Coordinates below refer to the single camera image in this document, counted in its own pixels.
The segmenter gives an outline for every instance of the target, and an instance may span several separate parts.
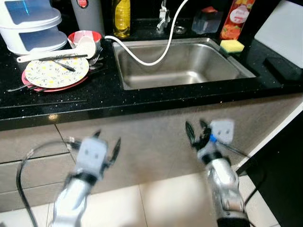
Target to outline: faucet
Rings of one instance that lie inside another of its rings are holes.
[[[163,0],[159,14],[160,22],[157,24],[157,31],[159,33],[163,33],[164,28],[167,27],[167,24],[170,22],[169,10],[165,6],[166,0]]]

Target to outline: red plate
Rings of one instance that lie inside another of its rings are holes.
[[[72,85],[69,85],[69,86],[66,86],[66,87],[61,87],[61,88],[54,88],[54,89],[47,89],[45,90],[44,92],[54,92],[54,91],[63,91],[63,90],[66,90],[66,89],[69,89],[71,87],[74,87],[80,83],[82,83],[83,81],[85,81],[87,79],[87,76],[84,77],[82,80],[79,80],[77,83],[74,83]],[[22,76],[21,76],[21,80],[22,80],[22,83],[25,85],[25,84],[28,84],[28,80],[26,79],[25,77],[25,71],[23,71],[22,73]],[[37,88],[37,89],[34,89],[34,91],[41,91],[43,88]]]

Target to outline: white floor tile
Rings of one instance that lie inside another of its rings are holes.
[[[52,219],[53,204],[50,204],[47,223]],[[83,227],[145,227],[139,186],[89,196],[81,224]]]
[[[255,189],[249,176],[240,177],[239,190],[245,200]],[[278,221],[265,203],[259,192],[256,192],[246,206],[247,215],[256,227],[271,227],[278,225]]]
[[[141,184],[148,227],[216,227],[204,173]]]
[[[46,226],[48,204],[32,208],[39,227]],[[33,224],[25,209],[0,213],[0,227],[32,227]]]

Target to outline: plate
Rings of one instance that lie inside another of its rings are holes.
[[[85,58],[61,59],[60,63],[71,66],[74,72],[53,61],[31,61],[25,69],[26,79],[38,87],[67,87],[82,80],[89,71],[89,62]]]
[[[55,92],[55,91],[63,91],[63,90],[66,90],[66,89],[69,89],[71,87],[74,87],[80,83],[82,83],[83,81],[85,81],[87,79],[87,77],[84,77],[82,80],[78,81],[77,83],[74,83],[72,85],[69,85],[69,86],[66,86],[66,87],[61,87],[61,88],[49,88],[47,90],[45,90],[44,92]],[[25,84],[28,84],[28,80],[26,79],[25,77],[25,71],[23,71],[22,73],[22,76],[21,76],[21,80],[22,80],[22,83],[25,85]],[[41,91],[43,88],[36,88],[34,89],[34,91]]]

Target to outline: black granite countertop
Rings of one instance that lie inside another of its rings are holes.
[[[186,26],[188,21],[179,20],[178,24]],[[155,25],[153,20],[137,21],[128,40],[166,39],[167,34],[155,32]],[[211,37],[219,43],[214,36],[196,35],[190,28],[184,35],[173,36],[193,37]],[[245,44],[244,51],[232,56],[252,71],[255,78],[124,90],[111,41],[102,40],[104,68],[90,73],[78,86],[54,93],[27,89],[9,93],[7,89],[22,85],[21,73],[27,63],[17,63],[17,56],[0,40],[0,131],[303,92],[302,83],[281,82],[264,66],[266,57],[279,55],[251,37],[241,37],[240,41]]]

